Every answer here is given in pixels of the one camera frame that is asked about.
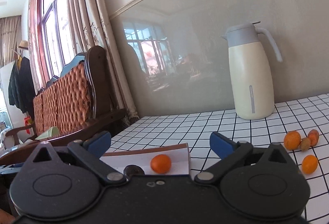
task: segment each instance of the blue gripper pad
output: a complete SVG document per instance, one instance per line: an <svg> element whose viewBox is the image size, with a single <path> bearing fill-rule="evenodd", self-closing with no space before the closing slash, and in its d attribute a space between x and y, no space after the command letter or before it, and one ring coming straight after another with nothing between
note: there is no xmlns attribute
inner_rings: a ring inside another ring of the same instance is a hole
<svg viewBox="0 0 329 224"><path fill-rule="evenodd" d="M237 144L234 141L226 138L217 131L214 131L210 135L209 144L211 150L213 150L221 159L224 159L229 154L233 153L237 148Z"/></svg>
<svg viewBox="0 0 329 224"><path fill-rule="evenodd" d="M83 143L83 147L97 158L111 147L111 134L108 131L96 133L92 138Z"/></svg>

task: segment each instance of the red object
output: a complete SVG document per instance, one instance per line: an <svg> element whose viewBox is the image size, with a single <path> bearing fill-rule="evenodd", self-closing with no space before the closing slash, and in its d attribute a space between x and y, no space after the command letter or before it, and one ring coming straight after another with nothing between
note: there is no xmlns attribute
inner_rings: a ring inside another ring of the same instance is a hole
<svg viewBox="0 0 329 224"><path fill-rule="evenodd" d="M32 124L32 122L33 122L32 119L29 116L25 117L24 121L25 121L25 126L28 126L28 125Z"/></svg>

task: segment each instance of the orange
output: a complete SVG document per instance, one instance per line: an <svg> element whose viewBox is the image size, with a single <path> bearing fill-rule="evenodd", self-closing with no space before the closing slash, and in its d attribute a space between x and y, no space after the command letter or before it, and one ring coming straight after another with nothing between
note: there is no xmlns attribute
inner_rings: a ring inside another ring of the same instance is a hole
<svg viewBox="0 0 329 224"><path fill-rule="evenodd" d="M307 138L310 139L310 145L312 147L316 146L317 142L319 141L319 132L316 129L312 129L308 135Z"/></svg>
<svg viewBox="0 0 329 224"><path fill-rule="evenodd" d="M300 134L298 131L290 131L285 135L283 144L287 150L296 150L300 144Z"/></svg>
<svg viewBox="0 0 329 224"><path fill-rule="evenodd" d="M171 159L167 155L157 155L151 160L151 168L158 174L165 174L171 168Z"/></svg>
<svg viewBox="0 0 329 224"><path fill-rule="evenodd" d="M318 163L319 161L314 155L308 155L302 161L302 171L305 174L311 174L316 170Z"/></svg>

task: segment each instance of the green object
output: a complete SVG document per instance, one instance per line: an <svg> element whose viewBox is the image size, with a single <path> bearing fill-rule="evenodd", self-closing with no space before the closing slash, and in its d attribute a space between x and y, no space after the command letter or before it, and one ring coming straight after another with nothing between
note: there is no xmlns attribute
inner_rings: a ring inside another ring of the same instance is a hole
<svg viewBox="0 0 329 224"><path fill-rule="evenodd" d="M60 134L60 130L58 129L58 127L54 126L48 129L47 131L45 131L44 133L42 133L41 135L39 135L38 137L36 137L36 140L46 139L59 134Z"/></svg>

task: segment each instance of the jug handle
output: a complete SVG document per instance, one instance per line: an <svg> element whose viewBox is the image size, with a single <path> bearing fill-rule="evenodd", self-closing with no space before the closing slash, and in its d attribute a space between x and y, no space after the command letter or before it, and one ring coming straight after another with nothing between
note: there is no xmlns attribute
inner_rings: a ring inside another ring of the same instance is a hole
<svg viewBox="0 0 329 224"><path fill-rule="evenodd" d="M271 33L265 28L256 28L256 32L257 32L257 34L264 34L268 38L268 40L271 43L272 48L275 52L276 60L278 60L279 62L282 62L282 56L281 56L280 50L279 50L278 46L276 45Z"/></svg>

